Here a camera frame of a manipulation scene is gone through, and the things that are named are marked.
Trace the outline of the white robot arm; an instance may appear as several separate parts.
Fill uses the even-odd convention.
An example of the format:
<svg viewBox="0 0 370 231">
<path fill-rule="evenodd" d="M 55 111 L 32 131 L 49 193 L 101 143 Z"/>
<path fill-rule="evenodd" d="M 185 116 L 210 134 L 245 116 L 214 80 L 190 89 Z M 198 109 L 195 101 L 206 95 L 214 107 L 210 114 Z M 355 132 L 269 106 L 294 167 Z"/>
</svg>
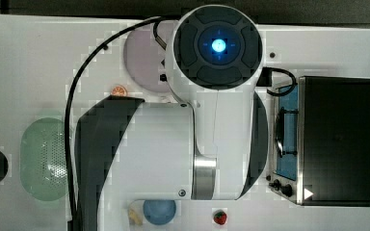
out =
<svg viewBox="0 0 370 231">
<path fill-rule="evenodd" d="M 221 5 L 182 16 L 166 46 L 171 103 L 110 95 L 78 120 L 68 231 L 129 231 L 135 201 L 237 200 L 262 173 L 268 119 L 254 22 Z"/>
</svg>

